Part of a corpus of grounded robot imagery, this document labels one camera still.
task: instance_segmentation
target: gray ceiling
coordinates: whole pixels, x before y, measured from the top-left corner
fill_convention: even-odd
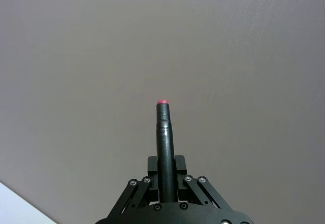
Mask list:
[[[325,0],[0,0],[0,181],[58,223],[105,217],[175,153],[255,223],[323,223]]]

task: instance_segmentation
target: red tip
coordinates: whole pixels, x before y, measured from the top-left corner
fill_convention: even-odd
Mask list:
[[[159,100],[157,101],[157,105],[158,104],[169,104],[168,100]]]

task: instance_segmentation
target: pink tip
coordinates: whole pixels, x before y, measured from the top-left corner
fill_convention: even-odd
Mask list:
[[[169,104],[168,100],[159,100],[157,101],[157,105],[158,104]]]

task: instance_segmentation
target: white ceiling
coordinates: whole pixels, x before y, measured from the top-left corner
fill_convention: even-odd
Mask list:
[[[255,223],[323,223],[325,0],[0,0],[0,181],[58,223],[107,216],[175,153]]]

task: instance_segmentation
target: cylindrical rod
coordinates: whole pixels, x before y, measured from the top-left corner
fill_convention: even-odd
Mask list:
[[[157,102],[156,142],[160,202],[177,202],[173,130],[168,101]]]

